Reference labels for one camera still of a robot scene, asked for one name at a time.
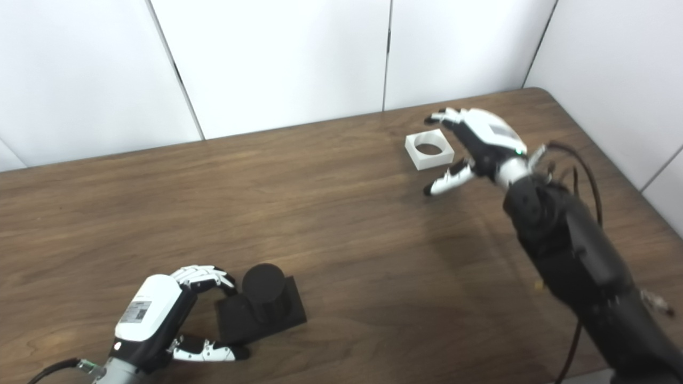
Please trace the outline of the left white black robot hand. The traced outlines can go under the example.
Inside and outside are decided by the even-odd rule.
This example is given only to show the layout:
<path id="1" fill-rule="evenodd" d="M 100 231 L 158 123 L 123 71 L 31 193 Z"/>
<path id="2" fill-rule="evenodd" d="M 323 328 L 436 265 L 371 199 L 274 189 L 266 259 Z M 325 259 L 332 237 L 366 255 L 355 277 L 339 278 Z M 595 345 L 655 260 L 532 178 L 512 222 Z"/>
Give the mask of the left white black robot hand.
<path id="1" fill-rule="evenodd" d="M 147 277 L 117 322 L 110 359 L 143 374 L 163 369 L 172 360 L 249 359 L 247 347 L 180 334 L 198 295 L 212 289 L 220 289 L 228 298 L 237 295 L 234 277 L 213 265 L 189 265 Z"/>

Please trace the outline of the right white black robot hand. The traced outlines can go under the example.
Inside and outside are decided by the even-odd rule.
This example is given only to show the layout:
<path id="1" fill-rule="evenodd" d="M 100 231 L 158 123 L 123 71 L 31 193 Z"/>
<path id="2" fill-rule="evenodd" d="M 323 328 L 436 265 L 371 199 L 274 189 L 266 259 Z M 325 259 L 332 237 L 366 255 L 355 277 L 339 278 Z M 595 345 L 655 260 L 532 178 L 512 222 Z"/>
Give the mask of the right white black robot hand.
<path id="1" fill-rule="evenodd" d="M 505 120 L 483 109 L 444 108 L 424 120 L 426 125 L 442 124 L 468 152 L 442 177 L 424 188 L 424 195 L 441 195 L 475 178 L 489 178 L 508 190 L 529 177 L 528 148 Z"/>

